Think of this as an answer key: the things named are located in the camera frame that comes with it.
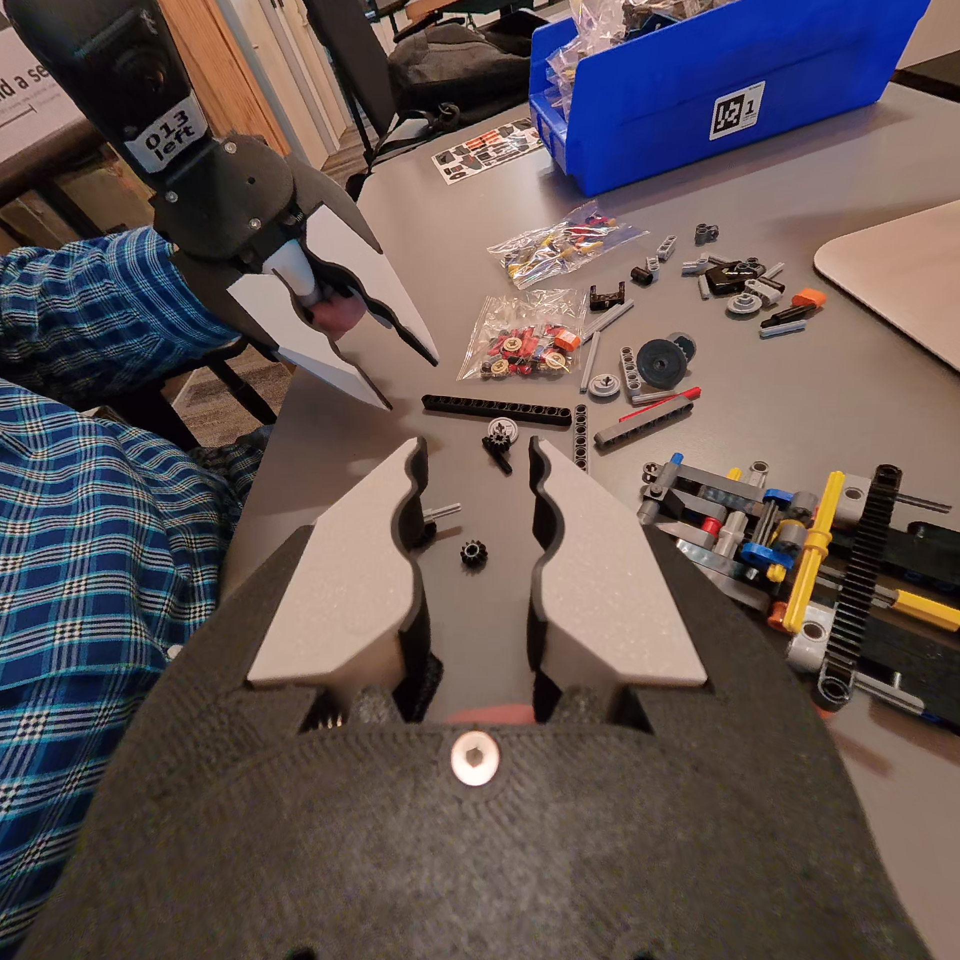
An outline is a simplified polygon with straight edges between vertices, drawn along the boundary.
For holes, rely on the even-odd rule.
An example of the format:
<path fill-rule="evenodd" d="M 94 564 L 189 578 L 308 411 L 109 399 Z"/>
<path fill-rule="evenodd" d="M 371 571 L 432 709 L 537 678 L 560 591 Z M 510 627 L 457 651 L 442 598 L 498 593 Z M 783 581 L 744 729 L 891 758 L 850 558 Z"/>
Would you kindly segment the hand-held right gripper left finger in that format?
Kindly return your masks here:
<path fill-rule="evenodd" d="M 427 484 L 426 439 L 409 438 L 316 520 L 248 669 L 252 687 L 321 688 L 346 714 L 376 686 L 404 719 L 425 719 L 443 673 L 414 556 Z"/>

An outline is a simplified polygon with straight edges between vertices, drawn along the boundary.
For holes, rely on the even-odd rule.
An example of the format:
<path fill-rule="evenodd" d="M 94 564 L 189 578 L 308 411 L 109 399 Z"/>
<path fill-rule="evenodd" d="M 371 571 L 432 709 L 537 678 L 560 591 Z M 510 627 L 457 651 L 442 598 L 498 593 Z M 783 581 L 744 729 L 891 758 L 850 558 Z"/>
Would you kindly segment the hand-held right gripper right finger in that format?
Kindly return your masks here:
<path fill-rule="evenodd" d="M 527 617 L 533 710 L 586 690 L 601 718 L 633 687 L 702 689 L 697 654 L 636 516 L 550 441 L 529 443 L 535 561 Z"/>

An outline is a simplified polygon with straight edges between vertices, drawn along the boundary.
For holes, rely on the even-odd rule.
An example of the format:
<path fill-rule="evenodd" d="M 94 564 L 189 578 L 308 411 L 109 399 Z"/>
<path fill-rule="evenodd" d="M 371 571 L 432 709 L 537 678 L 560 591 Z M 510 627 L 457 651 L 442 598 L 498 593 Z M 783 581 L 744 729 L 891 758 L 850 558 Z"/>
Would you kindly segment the person's left forearm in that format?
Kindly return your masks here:
<path fill-rule="evenodd" d="M 234 342 L 150 226 L 1 259 L 2 417 L 147 384 Z"/>

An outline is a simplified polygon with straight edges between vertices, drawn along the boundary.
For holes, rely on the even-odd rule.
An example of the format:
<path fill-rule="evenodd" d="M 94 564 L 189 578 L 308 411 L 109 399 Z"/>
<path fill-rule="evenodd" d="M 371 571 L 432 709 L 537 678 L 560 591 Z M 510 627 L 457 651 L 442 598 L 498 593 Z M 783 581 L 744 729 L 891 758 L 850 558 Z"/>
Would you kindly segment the lego sticker sheet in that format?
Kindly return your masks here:
<path fill-rule="evenodd" d="M 529 118 L 520 118 L 435 153 L 431 160 L 447 185 L 495 169 L 544 148 Z"/>

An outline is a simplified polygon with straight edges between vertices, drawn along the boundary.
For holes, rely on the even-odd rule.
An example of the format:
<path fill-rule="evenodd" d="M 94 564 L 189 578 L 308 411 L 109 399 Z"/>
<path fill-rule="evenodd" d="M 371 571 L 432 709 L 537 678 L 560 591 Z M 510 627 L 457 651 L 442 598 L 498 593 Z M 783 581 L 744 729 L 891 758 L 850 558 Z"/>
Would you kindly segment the dark grey lego beam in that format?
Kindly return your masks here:
<path fill-rule="evenodd" d="M 596 450 L 609 450 L 630 442 L 652 429 L 688 414 L 694 404 L 695 400 L 684 394 L 654 404 L 622 422 L 598 431 L 593 438 L 594 447 Z"/>

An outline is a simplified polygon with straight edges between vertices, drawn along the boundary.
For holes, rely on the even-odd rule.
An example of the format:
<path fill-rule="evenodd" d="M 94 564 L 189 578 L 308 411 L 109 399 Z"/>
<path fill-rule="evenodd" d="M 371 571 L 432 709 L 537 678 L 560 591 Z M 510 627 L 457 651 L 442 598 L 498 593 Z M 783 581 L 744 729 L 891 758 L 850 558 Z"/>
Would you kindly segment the long black lego beam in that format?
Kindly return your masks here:
<path fill-rule="evenodd" d="M 538 404 L 505 402 L 490 399 L 426 393 L 421 397 L 424 411 L 446 413 L 460 417 L 493 420 L 501 417 L 517 422 L 570 427 L 573 414 L 570 408 Z"/>

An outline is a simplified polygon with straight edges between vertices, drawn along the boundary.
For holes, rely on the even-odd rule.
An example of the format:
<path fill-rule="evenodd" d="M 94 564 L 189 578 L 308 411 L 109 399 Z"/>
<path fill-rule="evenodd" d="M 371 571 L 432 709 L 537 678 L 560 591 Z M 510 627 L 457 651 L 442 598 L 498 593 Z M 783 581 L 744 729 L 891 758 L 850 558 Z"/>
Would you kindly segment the bag of yellow lego parts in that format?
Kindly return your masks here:
<path fill-rule="evenodd" d="M 615 248 L 642 238 L 648 230 L 609 214 L 596 199 L 569 211 L 560 221 L 489 246 L 517 290 L 526 290 L 575 272 Z"/>

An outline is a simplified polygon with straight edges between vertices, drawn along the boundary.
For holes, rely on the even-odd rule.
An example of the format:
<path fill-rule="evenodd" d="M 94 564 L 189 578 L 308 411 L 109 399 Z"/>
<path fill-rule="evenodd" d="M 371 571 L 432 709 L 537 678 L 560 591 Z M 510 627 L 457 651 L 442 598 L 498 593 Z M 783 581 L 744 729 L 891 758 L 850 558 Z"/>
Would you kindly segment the red lego axle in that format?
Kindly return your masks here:
<path fill-rule="evenodd" d="M 680 398 L 684 398 L 684 399 L 687 399 L 687 400 L 689 400 L 689 401 L 691 401 L 691 402 L 695 402 L 696 400 L 699 400 L 699 399 L 700 399 L 701 395 L 702 395 L 702 389 L 701 389 L 700 387 L 695 387 L 695 388 L 691 388 L 691 389 L 688 389 L 688 390 L 683 390 L 683 391 L 681 391 L 680 393 L 672 393 L 672 394 L 666 395 L 665 397 L 663 397 L 663 398 L 661 398 L 661 399 L 657 399 L 657 400 L 655 400 L 655 401 L 653 401 L 653 402 L 651 402 L 651 403 L 648 403 L 648 404 L 640 407 L 639 409 L 635 410 L 634 412 L 632 412 L 632 413 L 630 413 L 630 414 L 626 414 L 626 415 L 621 416 L 621 417 L 618 419 L 618 423 L 619 423 L 619 424 L 623 424 L 623 423 L 625 423 L 625 422 L 627 422 L 627 421 L 630 421 L 631 419 L 633 419 L 633 418 L 635 418 L 635 417 L 638 417 L 638 416 L 639 416 L 640 414 L 642 414 L 642 413 L 646 413 L 646 412 L 652 410 L 652 409 L 653 409 L 654 407 L 656 407 L 656 406 L 660 406 L 660 405 L 662 405 L 662 404 L 664 404 L 664 403 L 666 403 L 666 402 L 678 400 L 678 399 L 680 399 Z"/>

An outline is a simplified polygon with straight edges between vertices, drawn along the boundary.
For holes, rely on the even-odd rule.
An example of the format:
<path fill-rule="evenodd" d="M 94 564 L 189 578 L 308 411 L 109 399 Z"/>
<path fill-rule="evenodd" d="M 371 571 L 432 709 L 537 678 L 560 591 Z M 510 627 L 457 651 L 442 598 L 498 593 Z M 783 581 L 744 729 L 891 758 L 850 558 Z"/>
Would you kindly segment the black orange lego piece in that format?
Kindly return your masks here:
<path fill-rule="evenodd" d="M 814 313 L 822 309 L 826 302 L 826 293 L 812 288 L 804 288 L 793 295 L 789 306 L 763 319 L 760 329 L 773 330 L 792 323 L 805 322 Z"/>

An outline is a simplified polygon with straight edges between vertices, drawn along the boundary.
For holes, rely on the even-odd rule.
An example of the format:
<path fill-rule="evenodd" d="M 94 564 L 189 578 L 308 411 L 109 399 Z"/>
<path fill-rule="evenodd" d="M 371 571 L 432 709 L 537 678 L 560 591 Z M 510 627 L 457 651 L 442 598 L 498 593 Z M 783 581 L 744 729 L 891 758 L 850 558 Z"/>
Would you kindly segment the wooden door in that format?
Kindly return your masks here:
<path fill-rule="evenodd" d="M 215 1 L 161 1 L 160 6 L 213 133 L 290 146 Z"/>

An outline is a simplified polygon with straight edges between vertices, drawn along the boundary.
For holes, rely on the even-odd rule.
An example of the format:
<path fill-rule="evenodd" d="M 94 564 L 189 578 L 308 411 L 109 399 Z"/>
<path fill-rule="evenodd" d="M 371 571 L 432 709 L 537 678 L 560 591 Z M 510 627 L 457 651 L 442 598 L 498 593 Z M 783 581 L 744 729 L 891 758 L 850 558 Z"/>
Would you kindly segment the black chair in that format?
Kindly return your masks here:
<path fill-rule="evenodd" d="M 370 174 L 397 118 L 388 54 L 358 1 L 304 1 L 308 22 L 330 55 L 363 145 Z"/>

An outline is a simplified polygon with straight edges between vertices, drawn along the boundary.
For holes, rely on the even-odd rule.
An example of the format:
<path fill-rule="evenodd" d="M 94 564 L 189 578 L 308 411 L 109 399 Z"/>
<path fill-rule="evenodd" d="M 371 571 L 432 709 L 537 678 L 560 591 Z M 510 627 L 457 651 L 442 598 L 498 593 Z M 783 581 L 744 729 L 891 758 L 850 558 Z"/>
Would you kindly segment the white printed sign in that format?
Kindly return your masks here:
<path fill-rule="evenodd" d="M 84 119 L 15 30 L 2 26 L 1 162 Z"/>

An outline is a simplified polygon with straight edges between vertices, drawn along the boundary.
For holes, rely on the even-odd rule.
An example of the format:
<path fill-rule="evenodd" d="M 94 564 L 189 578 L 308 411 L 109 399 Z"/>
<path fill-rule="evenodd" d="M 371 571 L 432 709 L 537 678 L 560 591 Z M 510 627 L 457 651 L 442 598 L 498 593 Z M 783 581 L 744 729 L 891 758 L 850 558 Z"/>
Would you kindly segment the person's plaid shirt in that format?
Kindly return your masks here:
<path fill-rule="evenodd" d="M 2 381 L 2 958 L 170 650 L 213 613 L 266 438 L 185 453 Z"/>

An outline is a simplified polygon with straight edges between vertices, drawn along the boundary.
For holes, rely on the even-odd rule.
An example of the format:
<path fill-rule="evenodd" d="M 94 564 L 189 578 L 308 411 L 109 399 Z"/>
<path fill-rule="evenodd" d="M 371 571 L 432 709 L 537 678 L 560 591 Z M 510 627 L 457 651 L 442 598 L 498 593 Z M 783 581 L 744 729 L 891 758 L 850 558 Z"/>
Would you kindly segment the blue plastic bin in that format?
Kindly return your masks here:
<path fill-rule="evenodd" d="M 564 118 L 546 69 L 569 17 L 534 31 L 531 118 L 594 197 L 876 102 L 928 6 L 731 2 L 582 60 Z"/>

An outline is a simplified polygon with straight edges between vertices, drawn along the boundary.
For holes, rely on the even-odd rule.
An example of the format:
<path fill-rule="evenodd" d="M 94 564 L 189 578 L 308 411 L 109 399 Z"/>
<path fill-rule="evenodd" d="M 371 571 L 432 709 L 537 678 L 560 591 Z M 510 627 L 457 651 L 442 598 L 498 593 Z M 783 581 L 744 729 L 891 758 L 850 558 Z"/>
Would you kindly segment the pale rounded board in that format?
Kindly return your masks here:
<path fill-rule="evenodd" d="M 813 266 L 942 362 L 959 370 L 959 201 L 835 238 Z"/>

